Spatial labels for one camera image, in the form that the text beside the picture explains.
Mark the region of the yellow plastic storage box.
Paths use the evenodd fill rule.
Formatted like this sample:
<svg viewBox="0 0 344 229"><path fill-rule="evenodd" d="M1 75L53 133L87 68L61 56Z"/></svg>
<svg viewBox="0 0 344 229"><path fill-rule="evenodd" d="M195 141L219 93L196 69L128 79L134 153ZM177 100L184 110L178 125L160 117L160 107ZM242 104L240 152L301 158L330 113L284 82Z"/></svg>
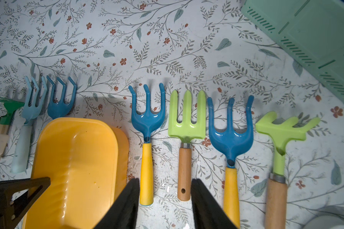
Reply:
<svg viewBox="0 0 344 229"><path fill-rule="evenodd" d="M119 128L84 118L51 121L37 142L31 178L50 186L27 212L25 229L91 229L127 183L129 141Z"/></svg>

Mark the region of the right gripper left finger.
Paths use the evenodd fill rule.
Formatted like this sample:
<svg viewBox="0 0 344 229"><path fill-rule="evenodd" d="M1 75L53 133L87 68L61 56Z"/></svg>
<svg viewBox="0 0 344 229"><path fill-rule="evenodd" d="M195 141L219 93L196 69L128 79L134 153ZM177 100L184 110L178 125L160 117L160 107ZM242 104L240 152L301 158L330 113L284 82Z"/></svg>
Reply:
<svg viewBox="0 0 344 229"><path fill-rule="evenodd" d="M128 182L95 229L135 229L140 196L140 180Z"/></svg>

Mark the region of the lime green rake wooden handle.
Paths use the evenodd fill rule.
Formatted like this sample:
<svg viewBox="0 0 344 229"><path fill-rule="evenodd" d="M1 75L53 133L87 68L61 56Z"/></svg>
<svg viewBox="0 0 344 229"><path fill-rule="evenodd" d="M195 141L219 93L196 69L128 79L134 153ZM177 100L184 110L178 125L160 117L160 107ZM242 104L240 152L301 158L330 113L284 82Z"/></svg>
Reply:
<svg viewBox="0 0 344 229"><path fill-rule="evenodd" d="M256 131L271 137L274 145L273 170L270 173L265 212L266 229L286 227L288 185L284 176L286 145L291 140L306 140L306 133L320 123L320 118L311 119L302 127L295 127L299 118L293 116L281 124L274 124L277 113L266 113L257 123Z"/></svg>

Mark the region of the light blue hand fork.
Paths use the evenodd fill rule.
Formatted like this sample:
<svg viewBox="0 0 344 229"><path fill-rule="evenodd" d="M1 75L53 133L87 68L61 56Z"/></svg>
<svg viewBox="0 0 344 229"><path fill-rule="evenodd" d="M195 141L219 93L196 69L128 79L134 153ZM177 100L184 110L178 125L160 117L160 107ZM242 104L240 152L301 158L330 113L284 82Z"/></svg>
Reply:
<svg viewBox="0 0 344 229"><path fill-rule="evenodd" d="M40 90L35 78L32 77L30 80L27 76L25 77L27 83L27 91L25 97L24 108L22 111L22 117L25 119L25 123L22 126L19 134L19 139L17 146L15 148L15 153L11 163L12 173L21 173L27 170L28 157L30 153L30 142L32 125L34 119L36 119L43 107L45 96L47 95L47 83L44 76L42 76L42 86L43 90ZM36 100L39 92L43 92L38 105L36 105Z"/></svg>

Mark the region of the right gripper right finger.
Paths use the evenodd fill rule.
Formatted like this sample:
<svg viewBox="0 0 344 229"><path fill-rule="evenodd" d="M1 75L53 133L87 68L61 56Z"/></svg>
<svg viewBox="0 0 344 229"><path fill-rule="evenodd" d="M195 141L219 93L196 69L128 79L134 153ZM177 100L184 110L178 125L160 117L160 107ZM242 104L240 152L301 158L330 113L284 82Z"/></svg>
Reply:
<svg viewBox="0 0 344 229"><path fill-rule="evenodd" d="M191 198L197 229L236 228L200 179L192 180Z"/></svg>

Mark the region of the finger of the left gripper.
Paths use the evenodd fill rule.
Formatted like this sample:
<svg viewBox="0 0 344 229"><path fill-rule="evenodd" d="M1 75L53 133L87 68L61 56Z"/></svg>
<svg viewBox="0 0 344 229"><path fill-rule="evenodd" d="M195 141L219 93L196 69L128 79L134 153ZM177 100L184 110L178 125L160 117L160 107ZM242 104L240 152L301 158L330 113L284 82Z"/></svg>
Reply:
<svg viewBox="0 0 344 229"><path fill-rule="evenodd" d="M49 177L0 181L0 229L14 229L49 188Z"/></svg>

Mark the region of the dark green rake wooden handle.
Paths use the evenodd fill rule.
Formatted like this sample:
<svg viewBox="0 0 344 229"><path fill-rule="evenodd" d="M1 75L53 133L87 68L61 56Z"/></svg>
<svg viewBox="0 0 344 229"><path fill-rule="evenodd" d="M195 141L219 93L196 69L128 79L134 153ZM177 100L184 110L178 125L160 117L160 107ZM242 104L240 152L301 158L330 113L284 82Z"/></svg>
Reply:
<svg viewBox="0 0 344 229"><path fill-rule="evenodd" d="M15 101L8 98L0 97L0 102L3 103L7 114L0 117L0 159L5 151L6 144L9 141L9 127L11 124L14 112L24 106L23 102Z"/></svg>

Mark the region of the lime green fork wooden handle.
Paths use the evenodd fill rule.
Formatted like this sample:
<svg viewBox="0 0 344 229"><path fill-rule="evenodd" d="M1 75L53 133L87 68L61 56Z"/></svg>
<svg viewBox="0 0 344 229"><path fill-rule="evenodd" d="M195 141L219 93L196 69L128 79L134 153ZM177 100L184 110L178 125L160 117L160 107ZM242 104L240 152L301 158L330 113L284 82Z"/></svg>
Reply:
<svg viewBox="0 0 344 229"><path fill-rule="evenodd" d="M181 201L188 201L191 197L191 168L192 149L191 140L205 138L206 132L206 97L203 90L197 96L197 121L192 123L192 94L188 90L183 97L182 122L178 122L178 92L174 90L170 98L168 135L181 140L179 148L178 188L177 197Z"/></svg>

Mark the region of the blue hand fork yellow handle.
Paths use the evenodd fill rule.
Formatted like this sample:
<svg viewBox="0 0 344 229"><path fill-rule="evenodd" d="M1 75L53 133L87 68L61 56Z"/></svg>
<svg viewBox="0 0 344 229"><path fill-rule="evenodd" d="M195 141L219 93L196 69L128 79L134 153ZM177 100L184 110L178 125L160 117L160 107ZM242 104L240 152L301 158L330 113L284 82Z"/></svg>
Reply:
<svg viewBox="0 0 344 229"><path fill-rule="evenodd" d="M247 129L244 133L240 134L233 128L232 109L235 99L229 99L227 106L227 128L224 132L216 131L214 126L213 101L211 97L207 99L209 138L213 147L226 157L223 210L238 229L240 228L240 208L236 157L248 152L253 145L254 130L251 113L253 101L254 96L250 95L246 105Z"/></svg>

